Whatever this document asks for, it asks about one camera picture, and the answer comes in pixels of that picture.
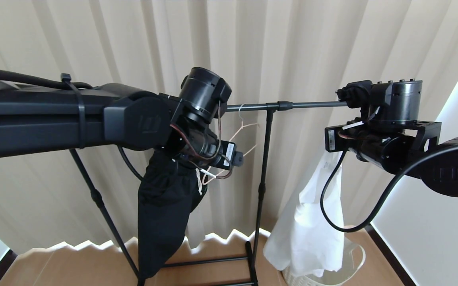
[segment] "white basket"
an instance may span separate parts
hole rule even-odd
[[[360,248],[362,259],[358,266],[355,266],[353,259],[353,250]],[[365,250],[359,244],[356,244],[349,239],[344,239],[344,254],[342,259],[342,268],[338,271],[325,271],[323,277],[314,275],[306,275],[294,277],[287,267],[282,271],[285,282],[288,286],[340,286],[351,279],[356,272],[363,266],[365,262]]]

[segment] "woven basket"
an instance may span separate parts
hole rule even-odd
[[[353,259],[353,251],[361,249],[362,259],[361,262],[355,266]],[[338,271],[325,271],[323,277],[316,277],[315,275],[306,275],[294,277],[287,267],[282,271],[285,282],[288,286],[340,286],[351,279],[356,272],[363,266],[365,262],[365,250],[359,244],[356,244],[349,239],[344,240],[344,255],[342,259],[342,268]]]

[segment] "black baseboard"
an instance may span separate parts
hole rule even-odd
[[[0,261],[0,281],[16,258],[17,255],[12,250],[8,250],[5,256],[3,256],[3,258]]]
[[[383,253],[384,257],[391,265],[395,273],[397,273],[398,278],[404,283],[404,286],[416,286],[413,279],[409,276],[406,270],[402,267],[400,262],[397,260],[393,252],[388,248],[387,244],[383,241],[381,236],[376,232],[373,226],[370,224],[365,227],[367,233],[371,236],[372,240],[378,246],[379,250]]]

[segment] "barcode sticker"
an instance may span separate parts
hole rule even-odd
[[[225,157],[227,157],[227,159],[231,160],[233,158],[233,150],[234,143],[229,143],[227,145],[227,151],[225,152]],[[224,160],[224,166],[229,167],[229,162],[227,160]]]
[[[335,130],[328,131],[328,142],[330,144],[330,151],[335,150]]]

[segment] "beige curtain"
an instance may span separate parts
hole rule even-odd
[[[330,101],[362,79],[424,80],[421,119],[434,120],[458,80],[458,0],[0,1],[0,69],[92,85],[118,82],[177,95],[193,66],[233,88],[231,104]],[[262,227],[272,230],[293,189],[309,177],[323,129],[353,119],[345,107],[275,114]],[[256,216],[264,114],[242,112],[245,165],[190,218],[191,246],[205,234],[249,235]],[[223,137],[238,129],[222,119]],[[141,173],[151,155],[127,152]],[[115,146],[80,156],[124,240],[137,234],[139,181]],[[346,224],[359,223],[389,176],[349,155],[342,182]],[[0,238],[17,253],[66,241],[100,244],[109,228],[67,151],[0,159]]]

